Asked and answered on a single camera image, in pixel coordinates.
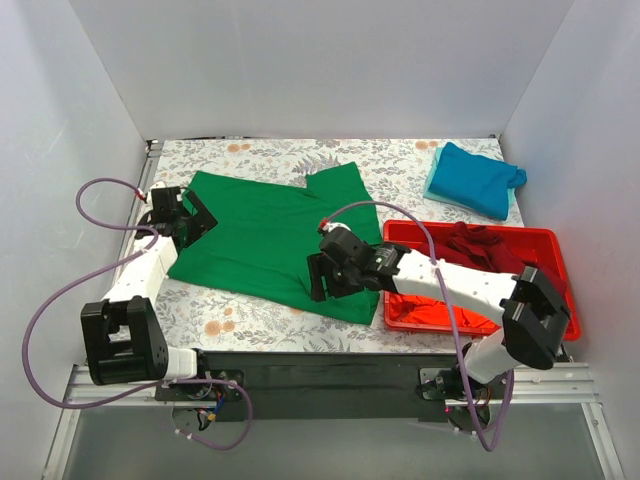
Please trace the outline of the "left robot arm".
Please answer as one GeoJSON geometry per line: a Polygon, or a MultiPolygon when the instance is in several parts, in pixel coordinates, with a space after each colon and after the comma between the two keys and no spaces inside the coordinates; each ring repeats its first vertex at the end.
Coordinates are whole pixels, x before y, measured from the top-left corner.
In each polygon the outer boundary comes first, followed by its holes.
{"type": "Polygon", "coordinates": [[[150,208],[136,226],[134,259],[101,301],[81,310],[87,363],[97,385],[197,376],[198,354],[167,344],[155,303],[179,254],[218,221],[189,188],[156,186],[147,199],[150,208]]]}

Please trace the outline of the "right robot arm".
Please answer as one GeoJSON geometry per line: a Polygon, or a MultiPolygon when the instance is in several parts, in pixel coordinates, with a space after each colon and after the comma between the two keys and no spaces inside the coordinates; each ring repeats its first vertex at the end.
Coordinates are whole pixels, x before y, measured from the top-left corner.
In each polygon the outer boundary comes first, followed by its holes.
{"type": "Polygon", "coordinates": [[[323,231],[307,264],[316,302],[384,291],[440,300],[497,325],[496,332],[463,347],[455,367],[431,380],[431,388],[448,397],[482,388],[520,365],[551,369],[571,317],[564,296],[537,268],[527,266],[518,275],[474,270],[396,243],[372,246],[342,225],[323,231]]]}

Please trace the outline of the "green t-shirt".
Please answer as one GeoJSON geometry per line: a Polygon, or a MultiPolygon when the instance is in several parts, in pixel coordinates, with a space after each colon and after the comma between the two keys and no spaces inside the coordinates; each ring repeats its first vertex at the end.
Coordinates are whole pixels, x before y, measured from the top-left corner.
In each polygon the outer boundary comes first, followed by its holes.
{"type": "Polygon", "coordinates": [[[319,250],[320,222],[356,203],[341,220],[362,240],[381,231],[355,163],[309,175],[294,187],[197,172],[189,187],[218,224],[178,255],[169,276],[184,283],[273,301],[352,324],[372,322],[379,295],[311,298],[308,256],[319,250]]]}

